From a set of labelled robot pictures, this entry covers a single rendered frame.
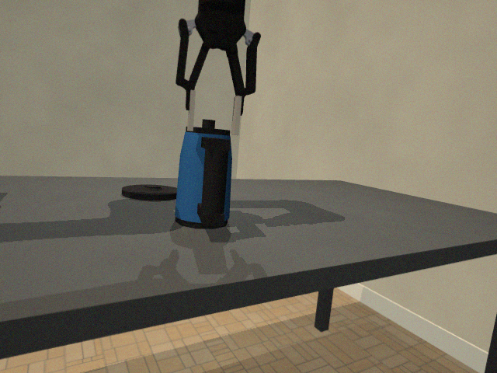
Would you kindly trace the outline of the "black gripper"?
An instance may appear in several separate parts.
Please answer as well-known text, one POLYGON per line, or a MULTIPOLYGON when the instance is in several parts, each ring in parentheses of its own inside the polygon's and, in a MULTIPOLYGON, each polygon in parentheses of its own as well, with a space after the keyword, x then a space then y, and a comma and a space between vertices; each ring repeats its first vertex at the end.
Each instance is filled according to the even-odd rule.
POLYGON ((186 110, 188 110, 187 130, 193 131, 196 82, 199 78, 209 49, 226 51, 235 89, 231 135, 239 135, 240 116, 243 114, 244 98, 253 94, 256 87, 257 47, 261 34, 246 29, 244 22, 245 0, 199 0, 195 19, 179 20, 179 59, 176 85, 186 90, 186 110), (189 36, 196 28, 203 44, 189 78, 185 78, 189 36), (245 87, 238 59, 237 42, 245 38, 246 79, 245 87))

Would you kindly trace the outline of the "black round disc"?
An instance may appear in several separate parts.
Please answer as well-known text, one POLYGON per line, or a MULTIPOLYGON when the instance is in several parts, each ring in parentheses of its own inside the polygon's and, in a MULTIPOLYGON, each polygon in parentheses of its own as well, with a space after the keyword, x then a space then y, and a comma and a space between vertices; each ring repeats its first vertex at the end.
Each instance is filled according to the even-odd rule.
POLYGON ((177 188, 162 185, 130 185, 122 188, 122 195, 136 200, 174 200, 177 188))

